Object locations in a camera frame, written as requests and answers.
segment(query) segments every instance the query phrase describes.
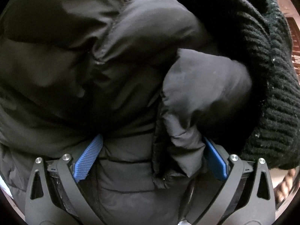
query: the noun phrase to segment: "black knit hat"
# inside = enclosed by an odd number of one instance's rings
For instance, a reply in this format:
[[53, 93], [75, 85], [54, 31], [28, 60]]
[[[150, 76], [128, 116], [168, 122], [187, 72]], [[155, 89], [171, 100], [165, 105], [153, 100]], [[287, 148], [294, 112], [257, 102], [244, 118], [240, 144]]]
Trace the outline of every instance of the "black knit hat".
[[252, 76], [258, 120], [240, 156], [264, 157], [269, 168], [300, 163], [300, 87], [292, 40], [277, 0], [185, 0], [218, 38], [220, 49]]

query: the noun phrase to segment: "black nylon fabric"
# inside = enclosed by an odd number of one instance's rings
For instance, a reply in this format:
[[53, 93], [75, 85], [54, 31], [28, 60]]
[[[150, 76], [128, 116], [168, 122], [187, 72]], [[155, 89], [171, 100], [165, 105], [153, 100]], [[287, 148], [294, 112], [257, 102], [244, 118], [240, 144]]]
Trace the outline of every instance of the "black nylon fabric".
[[[79, 183], [96, 214], [176, 225], [203, 168], [197, 128], [234, 129], [251, 91], [245, 66], [216, 55], [177, 0], [11, 0], [0, 17], [0, 173], [20, 209], [36, 157], [61, 157], [101, 133], [104, 148]], [[163, 170], [153, 162], [161, 143]]]

